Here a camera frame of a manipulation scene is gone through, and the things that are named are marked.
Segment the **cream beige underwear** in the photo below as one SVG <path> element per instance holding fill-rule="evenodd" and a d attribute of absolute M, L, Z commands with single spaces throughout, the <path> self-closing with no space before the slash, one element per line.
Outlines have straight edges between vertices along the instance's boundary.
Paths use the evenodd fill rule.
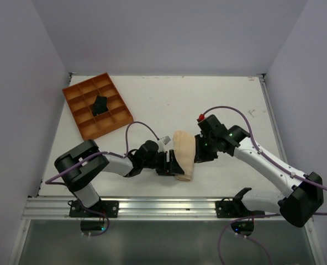
<path fill-rule="evenodd" d="M 194 158 L 196 155 L 196 141 L 193 135 L 185 131 L 175 131 L 173 134 L 173 150 L 183 173 L 179 174 L 178 181 L 190 182 L 193 176 Z"/>

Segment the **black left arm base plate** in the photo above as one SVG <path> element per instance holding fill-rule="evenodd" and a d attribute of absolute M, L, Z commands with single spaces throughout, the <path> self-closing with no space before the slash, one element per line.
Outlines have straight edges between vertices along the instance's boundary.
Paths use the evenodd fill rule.
<path fill-rule="evenodd" d="M 84 210 L 79 200 L 70 200 L 67 202 L 70 206 L 69 217 L 71 218 L 99 218 L 97 213 L 105 214 L 108 218 L 117 218 L 119 211 L 119 202 L 117 200 L 100 200 L 88 210 Z"/>

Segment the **orange compartment tray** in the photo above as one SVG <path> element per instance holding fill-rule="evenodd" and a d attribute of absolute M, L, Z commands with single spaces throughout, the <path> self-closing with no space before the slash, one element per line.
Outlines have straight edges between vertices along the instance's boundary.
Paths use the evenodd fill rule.
<path fill-rule="evenodd" d="M 134 121 L 109 74 L 64 88 L 63 94 L 83 140 L 94 140 Z"/>

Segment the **aluminium mounting rail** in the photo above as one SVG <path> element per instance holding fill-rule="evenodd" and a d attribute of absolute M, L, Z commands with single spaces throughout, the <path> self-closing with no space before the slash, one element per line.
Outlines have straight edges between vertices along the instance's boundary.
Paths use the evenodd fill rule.
<path fill-rule="evenodd" d="M 102 200 L 116 201 L 113 210 L 117 212 L 112 220 L 193 220 L 217 219 L 214 197 L 102 197 Z M 28 220 L 81 220 L 70 217 L 72 197 L 37 197 L 27 199 L 22 213 Z"/>

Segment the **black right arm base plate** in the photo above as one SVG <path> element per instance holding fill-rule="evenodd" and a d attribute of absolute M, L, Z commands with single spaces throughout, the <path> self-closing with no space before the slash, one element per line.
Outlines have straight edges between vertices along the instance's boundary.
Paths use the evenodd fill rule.
<path fill-rule="evenodd" d="M 217 218 L 241 218 L 247 216 L 264 215 L 264 211 L 250 211 L 242 202 L 220 200 L 215 202 Z"/>

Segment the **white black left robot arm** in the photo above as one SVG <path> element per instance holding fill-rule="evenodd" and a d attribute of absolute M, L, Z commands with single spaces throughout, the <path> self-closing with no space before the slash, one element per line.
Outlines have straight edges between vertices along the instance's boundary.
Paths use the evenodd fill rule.
<path fill-rule="evenodd" d="M 93 140 L 87 140 L 58 157 L 54 166 L 67 189 L 77 198 L 83 212 L 94 217 L 105 213 L 105 206 L 92 185 L 100 172 L 122 177 L 134 177 L 143 169 L 153 169 L 159 176 L 184 174 L 172 150 L 164 151 L 158 142 L 147 140 L 138 149 L 123 157 L 113 152 L 101 152 Z"/>

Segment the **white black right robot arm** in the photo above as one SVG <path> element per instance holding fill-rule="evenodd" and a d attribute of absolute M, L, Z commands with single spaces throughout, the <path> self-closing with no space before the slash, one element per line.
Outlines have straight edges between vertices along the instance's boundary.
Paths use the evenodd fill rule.
<path fill-rule="evenodd" d="M 238 125 L 228 129 L 215 115 L 200 115 L 197 122 L 201 132 L 195 136 L 195 163 L 210 162 L 218 158 L 219 152 L 227 153 L 251 166 L 277 188 L 274 192 L 243 188 L 231 200 L 215 203 L 217 217 L 273 213 L 280 214 L 293 226 L 302 227 L 321 207 L 324 202 L 319 188 L 321 176 L 314 172 L 305 174 L 284 163 L 262 149 L 251 133 Z"/>

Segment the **black rolled garment in tray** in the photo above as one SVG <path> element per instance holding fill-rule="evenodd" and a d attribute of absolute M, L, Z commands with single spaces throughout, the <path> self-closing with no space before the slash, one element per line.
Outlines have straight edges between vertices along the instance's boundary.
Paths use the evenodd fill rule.
<path fill-rule="evenodd" d="M 93 104 L 93 108 L 92 108 L 92 115 L 93 116 L 98 116 L 101 115 L 105 112 L 108 111 L 108 107 L 107 107 L 107 97 L 104 96 L 97 96 L 94 104 Z"/>

